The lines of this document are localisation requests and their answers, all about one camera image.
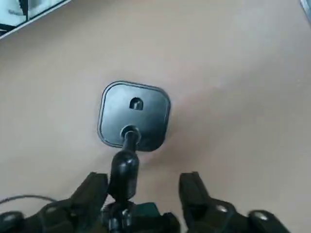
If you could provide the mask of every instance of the square base plate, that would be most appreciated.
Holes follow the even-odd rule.
[[[98,135],[109,146],[123,146],[122,130],[139,132],[137,150],[153,151],[165,140],[171,102],[164,90],[147,85],[118,81],[103,93]]]

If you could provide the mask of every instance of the black cable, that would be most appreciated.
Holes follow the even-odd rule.
[[[9,198],[5,198],[3,200],[0,200],[0,205],[8,203],[13,200],[18,200],[18,199],[24,199],[24,198],[35,198],[35,199],[41,199],[41,200],[46,200],[50,202],[55,202],[57,200],[45,196],[40,196],[40,195],[33,195],[33,194],[26,194],[26,195],[17,195]]]

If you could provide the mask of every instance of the green component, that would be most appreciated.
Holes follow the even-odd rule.
[[[160,212],[153,202],[136,205],[133,210],[134,217],[159,217]]]

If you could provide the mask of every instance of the keyhole slot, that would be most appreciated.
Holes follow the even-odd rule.
[[[142,110],[144,108],[144,103],[140,98],[132,98],[131,102],[130,102],[130,109],[134,109],[134,110]]]

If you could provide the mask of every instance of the black plastic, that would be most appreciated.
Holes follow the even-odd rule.
[[[160,88],[114,82],[103,93],[98,135],[107,145],[121,148],[123,129],[132,127],[139,133],[137,150],[156,150],[165,140],[170,109],[170,99]]]

